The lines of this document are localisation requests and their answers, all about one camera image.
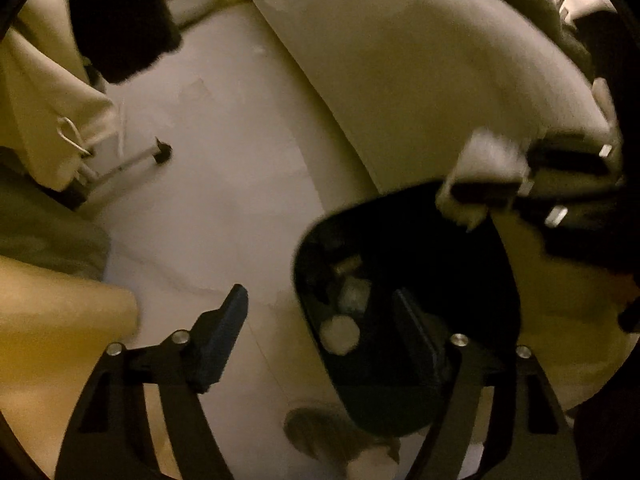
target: beige towel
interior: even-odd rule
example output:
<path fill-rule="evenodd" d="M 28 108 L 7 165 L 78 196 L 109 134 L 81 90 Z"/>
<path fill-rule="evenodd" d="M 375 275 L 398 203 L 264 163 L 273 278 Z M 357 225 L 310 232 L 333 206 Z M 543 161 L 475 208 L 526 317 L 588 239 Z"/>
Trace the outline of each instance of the beige towel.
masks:
<path fill-rule="evenodd" d="M 0 282 L 0 411 L 52 478 L 69 417 L 100 354 L 136 329 L 136 300 L 117 286 L 2 256 Z M 155 428 L 157 412 L 152 418 Z"/>
<path fill-rule="evenodd" d="M 15 150 L 40 184 L 64 189 L 80 165 L 80 145 L 118 131 L 113 102 L 88 84 L 66 0 L 28 0 L 0 43 L 0 146 Z"/>

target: black towel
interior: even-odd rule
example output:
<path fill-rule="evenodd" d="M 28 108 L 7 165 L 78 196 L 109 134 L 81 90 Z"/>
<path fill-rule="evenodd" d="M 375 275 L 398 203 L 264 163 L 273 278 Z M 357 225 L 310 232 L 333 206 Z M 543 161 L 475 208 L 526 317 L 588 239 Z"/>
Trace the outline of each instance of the black towel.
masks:
<path fill-rule="evenodd" d="M 120 83 L 180 47 L 165 0 L 69 0 L 78 49 Z"/>

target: black rubber foot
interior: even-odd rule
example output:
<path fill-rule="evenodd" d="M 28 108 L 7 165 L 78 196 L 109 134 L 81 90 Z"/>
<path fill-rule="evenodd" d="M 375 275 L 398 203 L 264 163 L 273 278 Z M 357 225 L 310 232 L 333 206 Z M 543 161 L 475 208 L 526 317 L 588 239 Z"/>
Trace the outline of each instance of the black rubber foot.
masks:
<path fill-rule="evenodd" d="M 72 180 L 71 184 L 65 187 L 62 191 L 53 191 L 48 187 L 41 186 L 31 178 L 29 180 L 31 180 L 45 195 L 62 204 L 64 207 L 71 209 L 71 211 L 75 211 L 84 202 L 86 202 L 89 195 L 89 189 L 75 179 Z"/>
<path fill-rule="evenodd" d="M 156 164 L 164 164 L 171 158 L 171 153 L 173 151 L 172 147 L 168 145 L 166 142 L 161 142 L 156 137 L 156 145 L 158 146 L 158 153 L 154 155 L 154 159 L 156 160 Z"/>

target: bathroom floor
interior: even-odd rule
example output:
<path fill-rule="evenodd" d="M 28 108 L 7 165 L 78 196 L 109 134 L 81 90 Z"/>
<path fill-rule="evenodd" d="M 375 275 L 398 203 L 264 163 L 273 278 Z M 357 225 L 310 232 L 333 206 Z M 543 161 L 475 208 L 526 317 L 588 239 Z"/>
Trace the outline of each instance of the bathroom floor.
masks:
<path fill-rule="evenodd" d="M 191 327 L 242 283 L 248 320 L 201 397 L 218 445 L 238 480 L 330 478 L 282 431 L 292 407 L 338 402 L 290 268 L 313 222 L 375 194 L 364 168 L 251 3 L 195 25 L 178 53 L 109 94 L 124 101 L 128 152 L 156 136 L 174 148 L 166 165 L 120 174 L 82 208 L 113 238 L 106 281 L 138 298 L 127 344 Z M 402 440 L 398 478 L 421 442 Z"/>

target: trash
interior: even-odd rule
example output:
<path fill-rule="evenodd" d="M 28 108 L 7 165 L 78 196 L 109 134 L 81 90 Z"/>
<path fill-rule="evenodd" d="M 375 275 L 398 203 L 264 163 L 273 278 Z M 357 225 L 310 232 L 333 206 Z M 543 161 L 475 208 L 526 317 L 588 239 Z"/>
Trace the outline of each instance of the trash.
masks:
<path fill-rule="evenodd" d="M 371 282 L 347 276 L 338 296 L 338 310 L 349 316 L 361 316 L 367 310 Z"/>
<path fill-rule="evenodd" d="M 362 257 L 359 254 L 354 254 L 333 265 L 333 268 L 336 276 L 346 276 L 347 274 L 353 274 L 361 266 Z"/>
<path fill-rule="evenodd" d="M 359 341 L 360 329 L 349 316 L 333 316 L 320 326 L 320 342 L 330 354 L 347 355 Z"/>
<path fill-rule="evenodd" d="M 169 11 L 178 28 L 195 23 L 215 10 L 222 0 L 170 0 Z"/>

